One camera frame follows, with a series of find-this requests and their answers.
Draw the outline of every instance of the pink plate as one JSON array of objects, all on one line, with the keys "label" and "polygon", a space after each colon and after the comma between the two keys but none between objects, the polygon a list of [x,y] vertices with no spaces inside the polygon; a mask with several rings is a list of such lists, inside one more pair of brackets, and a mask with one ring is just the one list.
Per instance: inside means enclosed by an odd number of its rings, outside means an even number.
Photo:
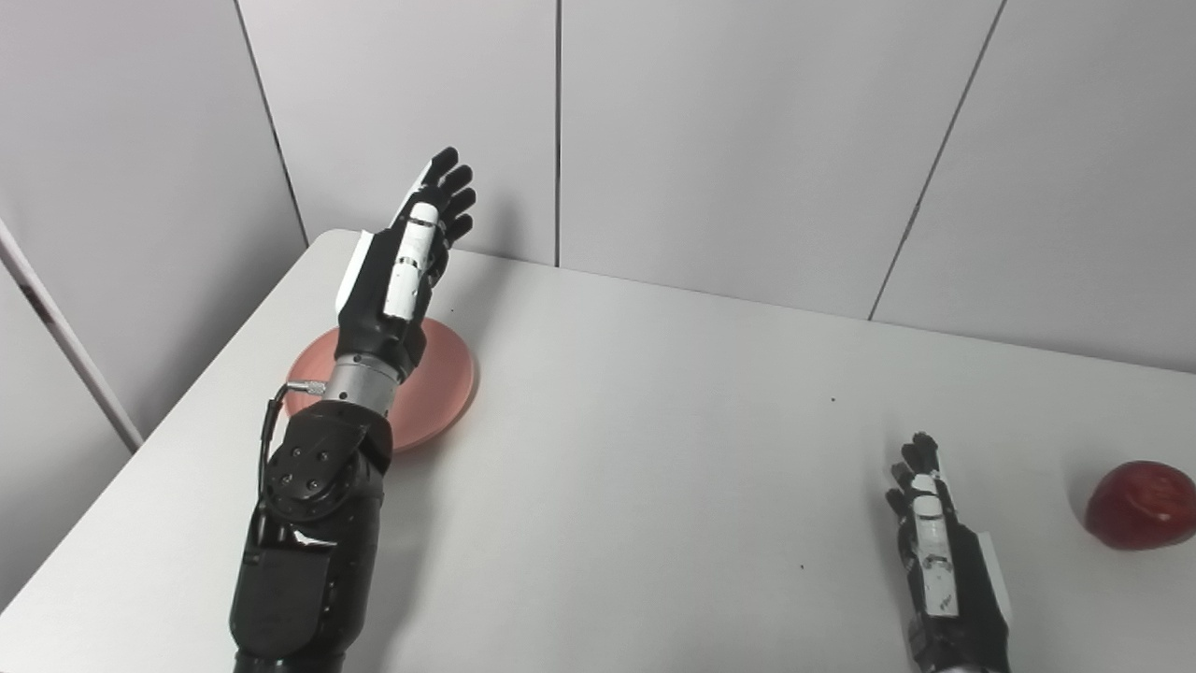
[{"label": "pink plate", "polygon": [[[307,347],[291,367],[287,380],[310,379],[328,381],[332,374],[332,354],[336,353],[338,329],[324,332]],[[398,387],[395,406],[390,409],[390,432],[395,452],[405,452],[444,433],[469,403],[474,390],[474,360],[460,336],[443,322],[423,319],[428,348],[423,361],[405,384]],[[287,415],[294,416],[318,398],[304,393],[287,393]]]}]

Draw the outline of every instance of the gray wall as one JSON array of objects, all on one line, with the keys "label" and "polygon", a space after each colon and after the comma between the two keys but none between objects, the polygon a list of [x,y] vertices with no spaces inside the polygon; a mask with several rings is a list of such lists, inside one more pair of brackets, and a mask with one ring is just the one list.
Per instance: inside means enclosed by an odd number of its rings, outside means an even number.
[{"label": "gray wall", "polygon": [[0,264],[0,610],[129,453]]},{"label": "gray wall", "polygon": [[312,238],[389,222],[456,145],[484,225],[469,250],[553,263],[555,0],[242,0]]},{"label": "gray wall", "polygon": [[561,264],[867,317],[996,7],[566,0]]},{"label": "gray wall", "polygon": [[456,142],[466,246],[1196,372],[1190,4],[244,5],[313,233]]},{"label": "gray wall", "polygon": [[303,251],[232,0],[7,2],[0,219],[142,434]]},{"label": "gray wall", "polygon": [[1011,1],[877,318],[1196,372],[1194,26]]}]

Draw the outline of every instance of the prosthetic hand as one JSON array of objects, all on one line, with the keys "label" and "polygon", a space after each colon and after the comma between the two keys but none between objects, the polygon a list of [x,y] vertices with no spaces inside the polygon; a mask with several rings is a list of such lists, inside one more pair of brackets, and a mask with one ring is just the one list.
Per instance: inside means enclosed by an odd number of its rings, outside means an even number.
[{"label": "prosthetic hand", "polygon": [[892,467],[897,549],[914,596],[909,644],[923,673],[1009,673],[1009,599],[993,543],[959,524],[938,445],[919,433]]},{"label": "prosthetic hand", "polygon": [[[361,233],[337,294],[331,379],[287,383],[269,404],[230,619],[237,673],[336,673],[361,632],[392,446],[386,415],[423,356],[420,323],[448,249],[472,227],[471,178],[444,149],[390,227]],[[287,391],[323,399],[291,420],[267,460]]]}]

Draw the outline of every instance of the white table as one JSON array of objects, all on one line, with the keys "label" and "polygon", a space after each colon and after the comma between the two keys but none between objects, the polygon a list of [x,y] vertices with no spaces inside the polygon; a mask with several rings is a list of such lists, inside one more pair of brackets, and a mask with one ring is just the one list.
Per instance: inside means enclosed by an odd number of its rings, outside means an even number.
[{"label": "white table", "polygon": [[[263,403],[354,239],[312,245],[0,617],[0,671],[231,669]],[[348,672],[908,671],[883,494],[915,430],[996,543],[1015,671],[1196,661],[1196,544],[1115,552],[1073,512],[1122,460],[1196,473],[1194,377],[469,252],[432,314],[480,388],[388,476]]]}]

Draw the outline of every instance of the apple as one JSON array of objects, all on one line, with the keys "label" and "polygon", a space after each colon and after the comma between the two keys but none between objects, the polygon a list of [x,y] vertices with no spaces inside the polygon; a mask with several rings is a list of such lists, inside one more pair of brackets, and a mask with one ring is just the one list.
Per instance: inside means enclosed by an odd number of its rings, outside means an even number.
[{"label": "apple", "polygon": [[1084,527],[1115,550],[1177,545],[1196,534],[1196,485],[1170,465],[1127,463],[1097,485]]}]

